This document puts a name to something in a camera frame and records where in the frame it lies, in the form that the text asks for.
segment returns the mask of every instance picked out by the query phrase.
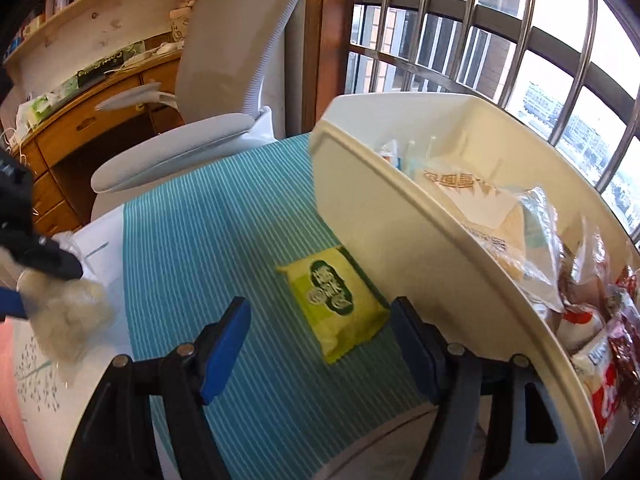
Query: screw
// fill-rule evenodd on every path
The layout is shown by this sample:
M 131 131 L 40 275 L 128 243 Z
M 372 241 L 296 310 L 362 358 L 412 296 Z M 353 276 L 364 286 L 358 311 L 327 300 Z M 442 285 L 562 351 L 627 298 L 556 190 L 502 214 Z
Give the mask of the screw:
M 178 355 L 180 357 L 188 357 L 191 354 L 193 354 L 196 350 L 196 347 L 193 346 L 192 343 L 182 343 L 180 346 L 178 346 L 178 348 L 176 349 L 176 351 L 178 352 Z
M 520 368 L 527 368 L 531 364 L 531 362 L 529 361 L 529 358 L 524 356 L 524 355 L 522 355 L 522 354 L 514 355 L 513 356 L 513 363 L 516 366 L 519 366 Z
M 465 353 L 465 347 L 463 347 L 460 343 L 449 343 L 447 345 L 447 352 L 451 355 L 461 356 Z
M 111 361 L 111 364 L 116 368 L 124 368 L 128 363 L 129 358 L 124 354 L 116 355 L 116 357 L 113 358 L 113 361 Z

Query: wooden desk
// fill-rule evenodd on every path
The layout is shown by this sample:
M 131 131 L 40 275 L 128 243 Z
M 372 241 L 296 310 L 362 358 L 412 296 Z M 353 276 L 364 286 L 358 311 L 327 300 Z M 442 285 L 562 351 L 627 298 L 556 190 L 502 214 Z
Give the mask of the wooden desk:
M 172 52 L 111 75 L 23 140 L 22 154 L 34 176 L 34 223 L 39 232 L 51 236 L 88 224 L 95 200 L 90 185 L 94 171 L 131 146 L 184 124 L 176 110 L 162 105 L 95 110 L 101 101 L 151 81 L 174 93 L 179 61 L 180 52 Z M 18 158 L 18 149 L 12 153 Z

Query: striped mat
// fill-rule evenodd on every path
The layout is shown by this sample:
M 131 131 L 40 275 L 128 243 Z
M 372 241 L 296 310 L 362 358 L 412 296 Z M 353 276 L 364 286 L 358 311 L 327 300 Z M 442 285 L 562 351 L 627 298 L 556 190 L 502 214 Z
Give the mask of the striped mat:
M 276 266 L 335 246 L 319 219 L 308 136 L 172 180 L 124 209 L 124 279 L 134 357 L 167 354 L 218 320 L 233 296 L 252 326 L 225 391 L 205 412 L 234 480 L 308 479 L 422 402 L 391 329 L 333 365 Z M 152 405 L 169 450 L 161 403 Z

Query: chair backrest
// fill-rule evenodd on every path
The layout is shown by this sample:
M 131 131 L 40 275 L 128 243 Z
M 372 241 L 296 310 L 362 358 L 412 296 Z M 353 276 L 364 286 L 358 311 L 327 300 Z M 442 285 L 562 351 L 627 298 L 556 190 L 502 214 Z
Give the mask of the chair backrest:
M 187 123 L 243 112 L 258 117 L 274 44 L 298 0 L 198 0 L 175 82 Z

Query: storage container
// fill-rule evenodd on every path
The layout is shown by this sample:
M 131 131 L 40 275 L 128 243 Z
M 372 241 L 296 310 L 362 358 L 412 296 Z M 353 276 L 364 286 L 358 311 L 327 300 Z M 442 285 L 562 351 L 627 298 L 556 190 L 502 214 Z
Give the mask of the storage container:
M 628 236 L 609 207 L 552 146 L 489 102 L 468 95 L 384 93 L 340 96 L 314 128 L 318 212 L 382 294 L 407 296 L 423 320 L 449 342 L 477 355 L 528 356 L 572 440 L 585 480 L 606 470 L 604 448 L 588 400 L 555 336 L 491 256 L 427 192 L 373 149 L 389 139 L 400 153 L 458 160 L 497 186 L 542 187 L 558 211 L 558 233 L 575 252 L 580 215 L 599 226 L 612 268 L 622 268 Z M 635 267 L 640 258 L 635 255 Z M 616 420 L 615 449 L 632 427 Z

